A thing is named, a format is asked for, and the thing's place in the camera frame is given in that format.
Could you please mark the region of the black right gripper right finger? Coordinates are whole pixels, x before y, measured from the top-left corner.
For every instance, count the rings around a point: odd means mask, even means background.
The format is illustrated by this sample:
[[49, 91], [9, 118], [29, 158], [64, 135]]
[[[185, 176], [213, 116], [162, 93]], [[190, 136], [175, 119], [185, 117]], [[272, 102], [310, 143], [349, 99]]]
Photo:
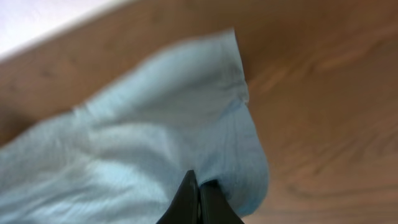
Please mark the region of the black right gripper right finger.
[[200, 186], [202, 224], [244, 224], [229, 206], [217, 180]]

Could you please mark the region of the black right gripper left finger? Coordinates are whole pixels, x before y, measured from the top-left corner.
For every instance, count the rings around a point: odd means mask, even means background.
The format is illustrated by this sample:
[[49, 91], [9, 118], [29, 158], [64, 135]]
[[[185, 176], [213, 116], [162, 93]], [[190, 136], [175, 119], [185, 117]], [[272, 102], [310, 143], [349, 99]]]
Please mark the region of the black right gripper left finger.
[[169, 208], [157, 224], [197, 224], [198, 184], [193, 170], [187, 171]]

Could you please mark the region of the light blue t-shirt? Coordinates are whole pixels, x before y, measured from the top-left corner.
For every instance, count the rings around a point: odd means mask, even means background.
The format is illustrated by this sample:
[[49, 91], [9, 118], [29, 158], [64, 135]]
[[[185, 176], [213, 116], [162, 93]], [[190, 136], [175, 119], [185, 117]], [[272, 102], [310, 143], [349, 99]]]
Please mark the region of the light blue t-shirt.
[[155, 223], [185, 173], [239, 217], [269, 170], [233, 30], [175, 45], [1, 148], [2, 223]]

